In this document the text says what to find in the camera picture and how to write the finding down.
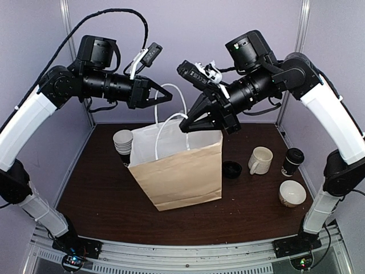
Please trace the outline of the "brown paper bag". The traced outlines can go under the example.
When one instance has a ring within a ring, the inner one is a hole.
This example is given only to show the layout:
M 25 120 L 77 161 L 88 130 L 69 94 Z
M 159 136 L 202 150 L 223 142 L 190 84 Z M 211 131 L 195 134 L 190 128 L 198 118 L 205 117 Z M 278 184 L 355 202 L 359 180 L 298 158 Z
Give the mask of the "brown paper bag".
M 222 198 L 223 134 L 179 128 L 188 109 L 132 130 L 128 169 L 158 211 Z

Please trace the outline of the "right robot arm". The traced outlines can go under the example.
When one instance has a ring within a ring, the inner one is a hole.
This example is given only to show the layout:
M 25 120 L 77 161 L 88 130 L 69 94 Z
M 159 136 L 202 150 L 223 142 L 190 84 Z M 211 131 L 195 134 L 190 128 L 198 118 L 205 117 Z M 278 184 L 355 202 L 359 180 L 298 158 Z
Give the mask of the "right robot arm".
M 314 117 L 336 145 L 326 161 L 321 189 L 290 242 L 304 252 L 314 244 L 338 203 L 364 179 L 364 133 L 360 130 L 334 85 L 305 54 L 290 53 L 279 61 L 263 35 L 251 30 L 226 45 L 240 78 L 221 82 L 213 64 L 183 61 L 178 74 L 201 91 L 180 123 L 184 133 L 224 130 L 237 132 L 237 115 L 264 99 L 288 92 L 301 110 Z

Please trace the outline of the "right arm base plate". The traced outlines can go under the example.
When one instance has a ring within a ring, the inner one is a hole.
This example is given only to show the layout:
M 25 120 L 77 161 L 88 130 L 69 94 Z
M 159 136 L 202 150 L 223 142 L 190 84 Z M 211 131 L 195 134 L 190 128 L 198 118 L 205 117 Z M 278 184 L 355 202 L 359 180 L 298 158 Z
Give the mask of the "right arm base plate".
M 293 256 L 309 252 L 322 246 L 319 239 L 301 238 L 299 236 L 288 237 L 273 241 L 276 258 Z

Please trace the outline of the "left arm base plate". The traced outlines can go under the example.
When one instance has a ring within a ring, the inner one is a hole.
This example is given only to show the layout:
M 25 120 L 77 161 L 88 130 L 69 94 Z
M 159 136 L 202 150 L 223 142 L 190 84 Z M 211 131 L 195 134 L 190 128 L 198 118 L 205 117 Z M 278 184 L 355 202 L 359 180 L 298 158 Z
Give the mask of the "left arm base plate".
M 52 247 L 69 255 L 77 255 L 87 259 L 98 259 L 102 249 L 102 242 L 79 236 L 62 236 L 56 237 L 53 240 Z

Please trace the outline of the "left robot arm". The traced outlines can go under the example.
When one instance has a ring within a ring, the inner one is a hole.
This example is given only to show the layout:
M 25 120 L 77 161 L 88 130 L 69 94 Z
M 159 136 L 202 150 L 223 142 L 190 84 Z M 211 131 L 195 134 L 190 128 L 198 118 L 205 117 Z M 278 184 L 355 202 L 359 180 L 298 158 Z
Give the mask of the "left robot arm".
M 69 66 L 55 66 L 42 76 L 1 129 L 1 197 L 43 225 L 69 253 L 80 251 L 81 239 L 72 222 L 40 196 L 18 154 L 38 128 L 73 98 L 124 102 L 130 109 L 170 101 L 170 92 L 139 74 L 139 68 L 150 67 L 162 49 L 158 43 L 141 49 L 130 65 L 130 73 L 120 75 L 110 68 L 112 58 L 121 57 L 116 41 L 86 35 L 75 60 Z

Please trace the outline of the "black coffee cup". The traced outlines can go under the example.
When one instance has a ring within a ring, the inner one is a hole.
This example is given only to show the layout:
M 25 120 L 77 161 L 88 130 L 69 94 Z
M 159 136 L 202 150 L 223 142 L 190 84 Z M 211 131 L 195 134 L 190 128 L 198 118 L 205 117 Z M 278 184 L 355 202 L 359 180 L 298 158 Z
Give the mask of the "black coffee cup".
M 295 171 L 298 169 L 300 165 L 297 164 L 292 164 L 290 163 L 287 159 L 286 159 L 286 155 L 285 155 L 285 159 L 281 168 L 281 172 L 284 176 L 286 177 L 291 177 L 293 176 L 293 174 L 295 173 Z

